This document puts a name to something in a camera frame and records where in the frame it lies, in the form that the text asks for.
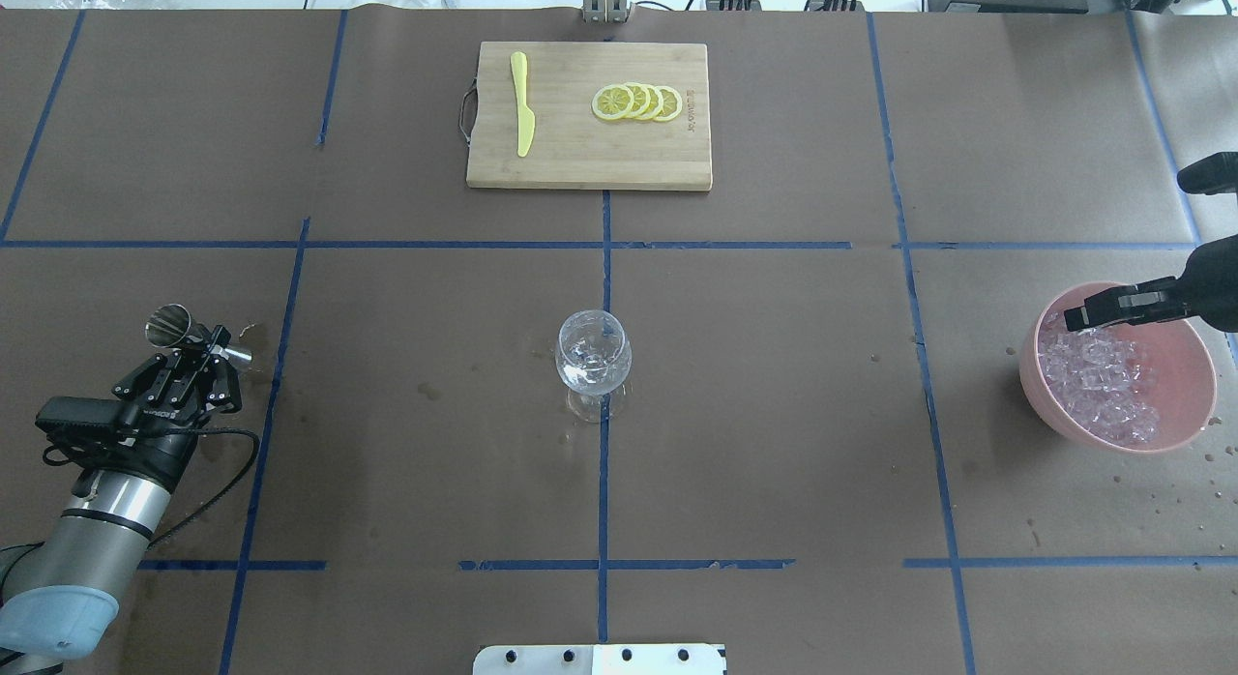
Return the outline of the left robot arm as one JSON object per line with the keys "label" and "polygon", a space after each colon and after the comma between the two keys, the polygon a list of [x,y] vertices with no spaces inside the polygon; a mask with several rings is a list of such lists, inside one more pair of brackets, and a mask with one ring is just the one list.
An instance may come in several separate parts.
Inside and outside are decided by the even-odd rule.
{"label": "left robot arm", "polygon": [[80,471],[45,542],[2,551],[2,671],[58,674],[97,650],[215,414],[241,410],[251,367],[229,331],[170,305],[145,326],[154,355],[110,398],[50,398],[47,464]]}

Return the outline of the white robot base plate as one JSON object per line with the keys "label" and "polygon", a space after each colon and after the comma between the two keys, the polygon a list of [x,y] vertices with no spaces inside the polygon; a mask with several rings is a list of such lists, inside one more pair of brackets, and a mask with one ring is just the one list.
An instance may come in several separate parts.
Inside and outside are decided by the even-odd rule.
{"label": "white robot base plate", "polygon": [[725,674],[725,647],[708,643],[491,645],[473,674]]}

